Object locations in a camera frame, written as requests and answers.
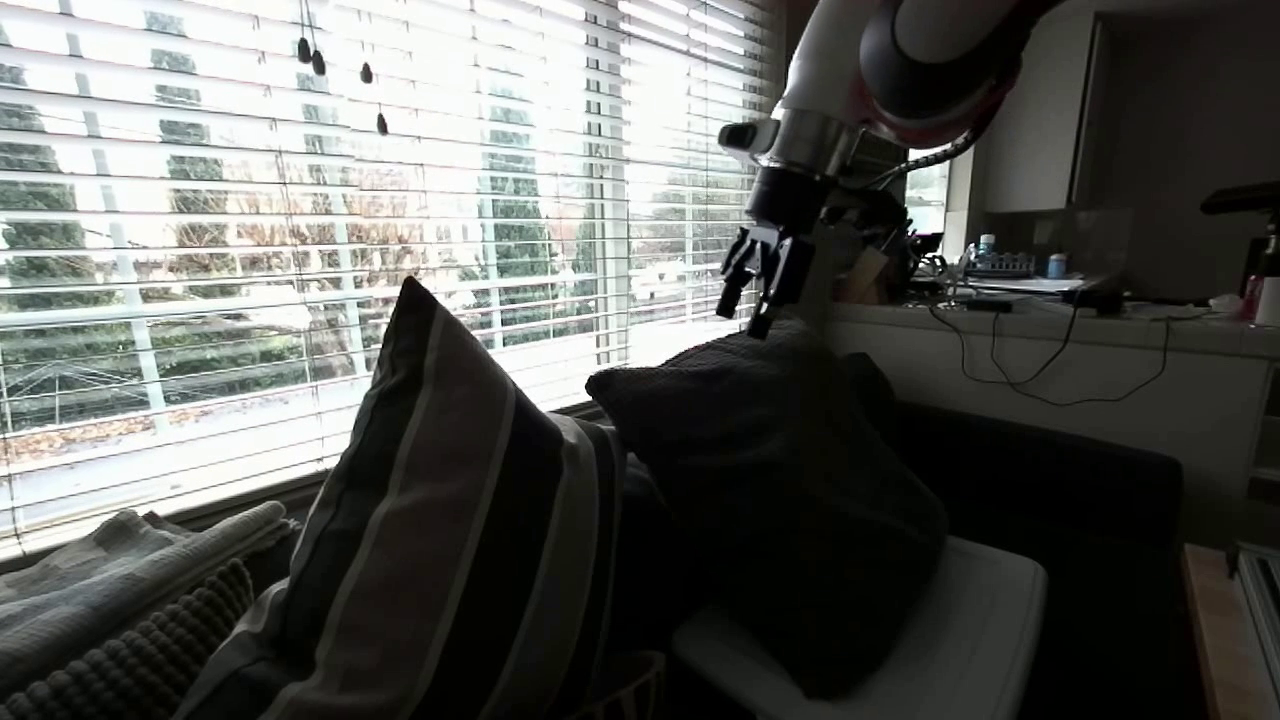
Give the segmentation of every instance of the cable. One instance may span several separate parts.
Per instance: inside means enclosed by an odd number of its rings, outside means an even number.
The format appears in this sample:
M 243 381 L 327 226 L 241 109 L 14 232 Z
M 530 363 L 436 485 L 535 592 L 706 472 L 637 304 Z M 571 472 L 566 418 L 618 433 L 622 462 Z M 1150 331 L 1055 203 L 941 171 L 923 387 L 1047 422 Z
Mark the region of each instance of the cable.
M 1081 316 L 1081 306 L 1072 306 L 1067 331 L 1064 331 L 1059 343 L 1047 350 L 1047 358 L 1046 358 L 1034 377 L 1026 377 L 1026 381 L 1011 381 L 1011 370 L 1007 370 L 1006 358 L 1002 358 L 1002 329 L 1006 329 L 1002 316 L 1006 316 L 1006 313 L 994 316 L 987 358 L 994 358 L 994 367 L 1002 370 L 1006 384 L 1026 387 L 1026 384 L 1035 384 L 1035 381 L 1067 350 L 1067 343 L 1072 343 L 1072 335 L 1075 335 L 1075 316 Z
M 923 266 L 937 273 L 949 290 L 972 287 L 966 264 L 949 264 L 945 254 L 927 254 Z
M 956 154 L 966 154 L 995 120 L 995 109 L 987 109 L 986 115 L 972 120 L 972 127 L 956 141 L 956 143 L 945 143 L 927 154 L 918 154 L 918 159 L 905 159 L 905 164 L 893 164 L 888 171 L 880 171 L 870 186 L 888 186 L 893 178 L 918 171 L 918 169 L 934 169 L 934 164 L 949 164 Z
M 962 377 L 966 377 L 966 381 L 972 381 L 972 384 L 994 384 L 994 387 L 1007 387 L 1007 391 L 1015 391 L 1015 396 L 1026 396 L 1026 401 L 1035 401 L 1035 404 L 1047 404 L 1047 408 L 1129 404 L 1131 396 L 1140 396 L 1143 387 L 1151 387 L 1151 384 L 1169 370 L 1174 322 L 1178 322 L 1178 321 L 1161 321 L 1161 329 L 1166 329 L 1166 331 L 1161 331 L 1161 358 L 1156 358 L 1156 367 L 1151 367 L 1150 377 L 1140 377 L 1131 387 L 1126 387 L 1126 391 L 1118 391 L 1118 396 L 1055 401 L 1055 396 L 1034 391 L 1030 384 L 1035 384 L 1035 381 L 1072 347 L 1081 306 L 1072 306 L 1072 321 L 1067 321 L 1067 331 L 1064 331 L 1059 347 L 1053 347 L 1047 358 L 1039 358 L 1039 367 L 1035 367 L 1034 377 L 1026 377 L 1026 381 L 1015 381 L 1015 377 L 1006 367 L 1002 350 L 995 350 L 1002 316 L 994 321 L 994 341 L 987 341 L 987 358 L 995 363 L 1002 377 L 979 377 L 979 370 L 972 370 L 972 363 L 967 363 L 967 343 L 966 343 L 966 341 L 967 341 L 966 329 L 953 322 L 949 316 L 941 316 L 937 304 L 927 304 L 927 316 L 956 335 L 956 343 L 962 343 Z

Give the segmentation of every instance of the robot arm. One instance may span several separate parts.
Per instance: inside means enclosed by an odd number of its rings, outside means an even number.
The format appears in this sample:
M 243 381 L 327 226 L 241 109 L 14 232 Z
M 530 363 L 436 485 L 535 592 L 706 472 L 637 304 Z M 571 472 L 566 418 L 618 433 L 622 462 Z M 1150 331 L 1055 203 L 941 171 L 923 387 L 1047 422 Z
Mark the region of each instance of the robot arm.
M 769 335 L 775 304 L 802 296 L 840 164 L 860 135 L 907 149 L 967 149 L 1019 70 L 1019 52 L 1059 0 L 822 0 L 763 125 L 728 125 L 721 143 L 747 152 L 756 186 L 723 254 L 721 316 L 762 280 L 747 331 Z

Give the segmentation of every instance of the hanging ornament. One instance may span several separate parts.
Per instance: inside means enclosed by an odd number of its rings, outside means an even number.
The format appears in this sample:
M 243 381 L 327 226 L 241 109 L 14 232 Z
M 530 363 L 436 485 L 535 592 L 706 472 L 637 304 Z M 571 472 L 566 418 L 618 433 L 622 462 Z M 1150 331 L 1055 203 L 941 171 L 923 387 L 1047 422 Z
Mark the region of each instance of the hanging ornament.
M 364 56 L 368 56 L 374 16 L 368 16 L 368 10 L 360 10 L 360 16 L 364 16 L 364 41 L 360 41 L 360 49 L 364 49 Z M 374 125 L 378 125 L 380 135 L 394 131 L 385 109 L 378 109 L 378 120 L 374 120 Z
M 312 16 L 312 2 L 298 0 L 298 58 L 300 65 L 312 65 L 312 52 L 315 52 L 315 44 L 310 41 L 310 16 Z

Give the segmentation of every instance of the wall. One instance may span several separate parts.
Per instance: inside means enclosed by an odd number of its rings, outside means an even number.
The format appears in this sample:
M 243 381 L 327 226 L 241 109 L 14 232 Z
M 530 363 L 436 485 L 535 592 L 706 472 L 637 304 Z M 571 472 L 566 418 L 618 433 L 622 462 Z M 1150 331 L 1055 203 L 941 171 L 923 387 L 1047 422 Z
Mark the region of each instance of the wall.
M 987 207 L 1064 207 L 1072 198 L 1084 94 L 1098 65 L 1098 8 L 1053 8 L 1026 56 L 1019 78 L 1007 87 L 979 154 L 987 164 Z
M 1081 203 L 1129 217 L 1129 277 L 1151 296 L 1238 287 L 1259 217 L 1199 217 L 1227 183 L 1280 178 L 1280 2 L 1118 16 Z

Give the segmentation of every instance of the dark cushion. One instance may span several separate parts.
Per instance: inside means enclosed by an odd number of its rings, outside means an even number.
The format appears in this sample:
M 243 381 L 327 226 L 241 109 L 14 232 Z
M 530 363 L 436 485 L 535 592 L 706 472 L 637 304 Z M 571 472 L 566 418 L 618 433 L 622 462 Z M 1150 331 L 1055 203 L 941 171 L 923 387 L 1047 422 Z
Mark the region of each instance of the dark cushion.
M 699 544 L 713 592 L 808 697 L 888 654 L 945 511 L 871 428 L 853 363 L 781 322 L 595 370 L 588 391 Z
M 668 658 L 660 651 L 614 654 L 600 690 L 566 720 L 664 720 L 664 675 Z
M 186 714 L 549 714 L 604 654 L 618 442 L 543 417 L 405 280 L 353 442 L 288 582 L 209 658 Z
M 622 485 L 614 651 L 664 649 L 708 603 L 706 567 L 651 472 L 634 456 Z

